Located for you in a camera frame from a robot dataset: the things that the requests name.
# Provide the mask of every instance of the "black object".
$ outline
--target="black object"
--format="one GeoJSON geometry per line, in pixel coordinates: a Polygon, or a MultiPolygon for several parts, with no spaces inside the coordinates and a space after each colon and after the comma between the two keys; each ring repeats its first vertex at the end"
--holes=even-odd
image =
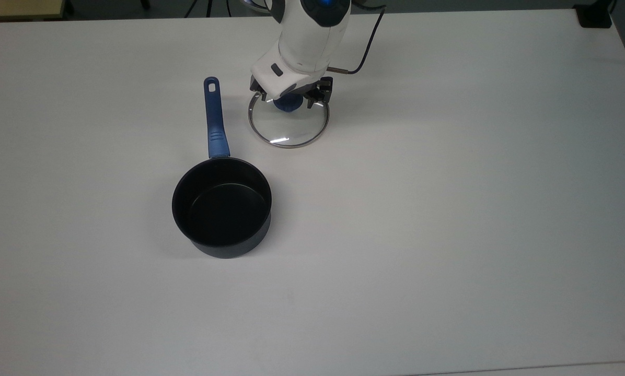
{"type": "Polygon", "coordinates": [[[172,212],[178,228],[196,248],[231,259],[250,252],[264,239],[270,226],[271,191],[255,166],[229,156],[219,80],[206,78],[203,88],[210,159],[180,180],[172,212]]]}
{"type": "Polygon", "coordinates": [[[277,77],[282,76],[282,69],[280,69],[280,67],[277,66],[277,64],[275,64],[275,63],[271,64],[271,69],[272,69],[273,73],[276,74],[277,77]]]}
{"type": "Polygon", "coordinates": [[[301,0],[303,10],[323,28],[336,26],[350,9],[350,0],[301,0]]]}
{"type": "Polygon", "coordinates": [[[67,12],[68,14],[71,14],[71,15],[76,13],[76,8],[73,7],[71,0],[64,1],[64,12],[67,12]]]}
{"type": "Polygon", "coordinates": [[[284,0],[272,0],[269,12],[278,24],[281,23],[284,17],[284,0]]]}
{"type": "MultiPolygon", "coordinates": [[[[253,92],[260,93],[262,95],[262,100],[265,101],[267,99],[267,92],[257,82],[254,76],[250,78],[250,90],[253,92]]],[[[289,88],[287,88],[286,90],[284,90],[284,92],[282,92],[281,95],[285,96],[285,95],[289,95],[289,93],[291,93],[292,95],[303,95],[303,98],[308,100],[308,108],[310,109],[313,107],[313,103],[315,102],[329,103],[329,100],[331,100],[332,91],[333,91],[333,78],[327,76],[327,77],[322,77],[319,81],[317,81],[314,84],[301,86],[300,88],[296,88],[296,84],[294,84],[290,86],[289,88]]]]}
{"type": "Polygon", "coordinates": [[[205,8],[205,18],[210,18],[210,9],[213,7],[213,0],[208,0],[208,7],[205,8]]]}
{"type": "Polygon", "coordinates": [[[598,0],[591,5],[575,5],[573,8],[577,12],[580,26],[582,28],[609,29],[612,26],[612,19],[607,8],[614,1],[598,0]]]}

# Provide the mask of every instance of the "cable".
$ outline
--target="cable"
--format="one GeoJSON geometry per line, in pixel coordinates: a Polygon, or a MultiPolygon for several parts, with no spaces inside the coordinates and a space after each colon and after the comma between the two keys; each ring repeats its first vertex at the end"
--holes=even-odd
{"type": "Polygon", "coordinates": [[[377,17],[375,26],[373,26],[373,32],[371,33],[371,37],[369,38],[368,44],[366,45],[366,51],[363,53],[363,58],[361,58],[361,62],[358,65],[358,67],[354,70],[340,69],[337,67],[327,67],[327,71],[333,72],[333,73],[340,73],[340,74],[356,74],[356,72],[361,70],[361,67],[363,67],[363,63],[366,62],[366,57],[368,56],[368,52],[371,49],[371,44],[373,43],[373,37],[375,36],[375,31],[377,31],[377,27],[380,25],[380,20],[382,20],[382,16],[385,15],[386,7],[387,7],[386,5],[382,5],[382,11],[380,12],[380,15],[377,17]]]}
{"type": "Polygon", "coordinates": [[[189,16],[189,14],[191,13],[191,10],[194,9],[194,5],[196,5],[197,0],[194,0],[193,3],[191,3],[191,7],[189,7],[188,12],[185,14],[184,18],[187,18],[189,16]]]}
{"type": "Polygon", "coordinates": [[[367,10],[367,11],[380,10],[380,9],[385,9],[387,7],[387,5],[380,5],[379,7],[367,7],[366,5],[356,2],[356,0],[352,0],[352,5],[354,5],[355,7],[359,9],[367,10]]]}
{"type": "Polygon", "coordinates": [[[208,8],[205,10],[205,18],[210,18],[210,9],[213,7],[213,0],[208,0],[208,8]]]}

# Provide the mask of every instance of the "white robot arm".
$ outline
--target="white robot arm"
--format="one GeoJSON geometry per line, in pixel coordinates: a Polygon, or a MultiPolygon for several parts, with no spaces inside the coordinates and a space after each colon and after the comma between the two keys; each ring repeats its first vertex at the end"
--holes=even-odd
{"type": "Polygon", "coordinates": [[[250,90],[274,100],[287,93],[328,102],[331,78],[320,81],[348,26],[351,0],[265,0],[282,24],[275,45],[252,66],[250,90]]]}

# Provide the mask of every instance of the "blue handle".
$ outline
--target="blue handle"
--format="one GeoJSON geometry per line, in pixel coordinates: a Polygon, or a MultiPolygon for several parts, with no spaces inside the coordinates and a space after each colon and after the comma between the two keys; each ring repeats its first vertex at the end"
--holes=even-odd
{"type": "Polygon", "coordinates": [[[205,93],[205,119],[208,123],[208,157],[229,157],[229,144],[224,133],[224,119],[222,119],[219,79],[206,78],[203,81],[203,93],[205,93]],[[210,91],[212,84],[214,84],[214,90],[210,91]]]}

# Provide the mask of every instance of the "floor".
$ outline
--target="floor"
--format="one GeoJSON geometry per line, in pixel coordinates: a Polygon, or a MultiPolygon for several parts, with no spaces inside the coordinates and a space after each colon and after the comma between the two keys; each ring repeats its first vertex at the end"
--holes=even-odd
{"type": "MultiPolygon", "coordinates": [[[[139,0],[71,0],[74,14],[69,20],[84,19],[141,19],[182,18],[193,0],[150,0],[150,9],[143,9],[139,0]]],[[[205,17],[209,1],[211,17],[228,17],[226,0],[197,0],[189,17],[205,17]]],[[[439,12],[460,10],[506,9],[570,9],[576,3],[589,4],[591,0],[368,0],[366,5],[387,4],[387,12],[439,12]]],[[[229,0],[233,17],[267,17],[246,7],[242,0],[229,0]]],[[[353,8],[353,13],[365,13],[353,8]]],[[[625,45],[625,0],[618,0],[612,14],[625,45]]]]}

